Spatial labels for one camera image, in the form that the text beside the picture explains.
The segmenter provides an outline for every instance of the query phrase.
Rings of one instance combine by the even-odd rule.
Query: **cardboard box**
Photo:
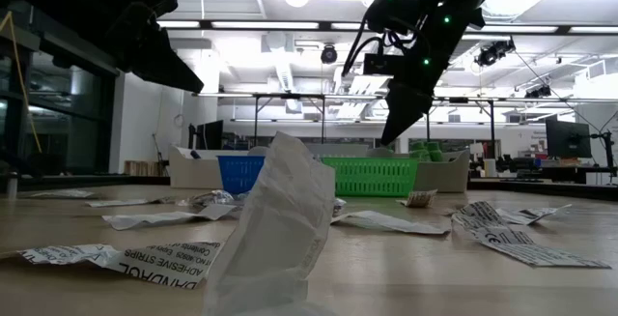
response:
[[[222,189],[217,156],[246,156],[247,151],[201,151],[200,159],[191,156],[191,150],[170,146],[170,182],[172,187]]]

